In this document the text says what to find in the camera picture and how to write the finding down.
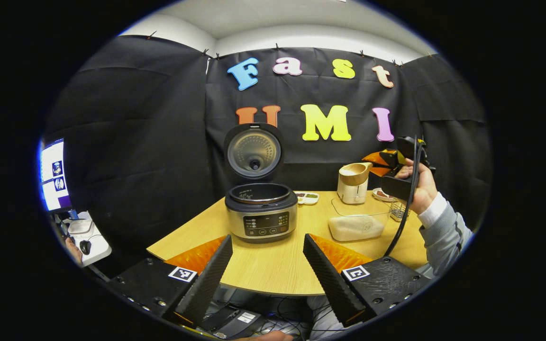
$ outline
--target rice cooker control panel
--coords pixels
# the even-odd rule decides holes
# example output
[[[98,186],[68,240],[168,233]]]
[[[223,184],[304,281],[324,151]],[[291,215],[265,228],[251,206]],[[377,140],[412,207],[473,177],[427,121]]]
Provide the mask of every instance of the rice cooker control panel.
[[[246,215],[243,227],[248,237],[262,237],[285,233],[290,228],[290,212],[265,215]]]

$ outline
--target foam letter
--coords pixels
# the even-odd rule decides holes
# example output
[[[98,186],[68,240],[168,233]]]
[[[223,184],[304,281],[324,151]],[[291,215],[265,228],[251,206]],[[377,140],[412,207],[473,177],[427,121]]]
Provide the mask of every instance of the foam letter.
[[[267,114],[267,123],[269,123],[272,126],[277,127],[277,113],[279,110],[281,110],[279,106],[265,106],[263,107],[263,111],[265,114]]]
[[[376,119],[379,121],[379,134],[376,138],[382,142],[391,142],[395,139],[391,134],[391,126],[389,125],[389,113],[390,111],[385,108],[372,108],[372,111],[376,115]]]
[[[305,141],[317,141],[319,135],[315,131],[315,127],[319,130],[321,137],[324,140],[328,139],[332,127],[334,127],[334,133],[332,134],[332,140],[334,141],[350,141],[351,135],[347,130],[347,111],[349,109],[345,106],[332,106],[330,113],[326,117],[320,108],[315,104],[305,104],[300,107],[305,112],[305,126],[306,132],[303,134],[303,140]]]
[[[243,125],[244,123],[253,123],[254,114],[258,111],[255,107],[245,107],[239,108],[236,111],[236,115],[239,116],[239,124]]]
[[[248,58],[247,60],[244,60],[243,62],[235,65],[234,67],[230,67],[229,70],[227,70],[227,73],[232,73],[239,82],[238,89],[240,91],[245,90],[258,82],[256,78],[252,78],[250,76],[258,75],[258,70],[253,64],[258,64],[258,59]]]
[[[388,76],[390,73],[383,69],[381,65],[377,65],[372,68],[372,71],[376,72],[376,75],[379,77],[379,82],[383,84],[383,86],[386,87],[393,87],[393,82],[389,81],[386,76]]]
[[[355,71],[351,69],[353,64],[348,60],[333,60],[332,66],[334,66],[334,75],[340,78],[353,78],[355,77]]]
[[[284,57],[275,61],[277,64],[273,67],[273,72],[285,75],[289,73],[292,76],[298,76],[303,71],[300,69],[300,61],[296,58]]]

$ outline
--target white wall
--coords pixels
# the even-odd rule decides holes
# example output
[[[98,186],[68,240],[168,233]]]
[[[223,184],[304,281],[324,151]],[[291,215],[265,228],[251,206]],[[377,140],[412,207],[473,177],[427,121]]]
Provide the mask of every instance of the white wall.
[[[395,60],[397,64],[420,58],[423,54],[392,40],[370,33],[320,25],[284,25],[244,31],[228,37],[214,39],[196,26],[169,15],[154,14],[137,22],[120,35],[151,35],[176,41],[196,50],[208,49],[210,56],[224,56],[247,50],[279,47],[332,48]]]
[[[169,15],[153,14],[137,22],[120,35],[145,35],[162,37],[203,51],[209,49],[210,56],[215,55],[212,51],[216,45],[216,39],[207,32],[184,20]]]
[[[332,48],[395,60],[397,64],[420,58],[423,54],[370,33],[320,25],[284,25],[259,28],[224,37],[217,41],[215,52],[221,56],[235,52],[279,47]]]

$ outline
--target white cuff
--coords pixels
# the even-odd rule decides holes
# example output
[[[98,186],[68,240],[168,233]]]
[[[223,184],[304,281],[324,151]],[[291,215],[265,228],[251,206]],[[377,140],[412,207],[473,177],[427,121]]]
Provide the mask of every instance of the white cuff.
[[[424,212],[418,215],[418,218],[425,229],[435,223],[439,216],[444,213],[447,205],[448,202],[446,199],[444,199],[441,192],[437,192],[437,196],[435,196],[435,199],[433,199],[431,205],[429,205]]]

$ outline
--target wooden table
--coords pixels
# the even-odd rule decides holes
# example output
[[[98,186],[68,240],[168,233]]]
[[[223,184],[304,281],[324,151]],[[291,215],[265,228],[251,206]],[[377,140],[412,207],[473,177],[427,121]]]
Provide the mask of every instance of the wooden table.
[[[315,205],[299,205],[296,229],[284,240],[250,244],[236,238],[228,228],[225,199],[222,198],[186,224],[149,246],[147,250],[159,259],[167,260],[204,242],[230,234],[233,241],[233,256],[221,283],[267,294],[323,295],[323,289],[303,255],[305,234],[312,233],[334,240],[328,227],[328,218],[341,214],[388,212],[391,203],[375,199],[371,191],[366,203],[361,205],[343,204],[336,192],[316,193],[320,194],[320,199]],[[389,218],[380,237],[359,242],[334,241],[371,259],[378,259],[385,254],[399,227],[399,222],[388,214],[387,216]],[[416,214],[410,212],[401,238],[391,253],[392,257],[412,269],[427,262],[425,242],[418,231],[420,225]]]

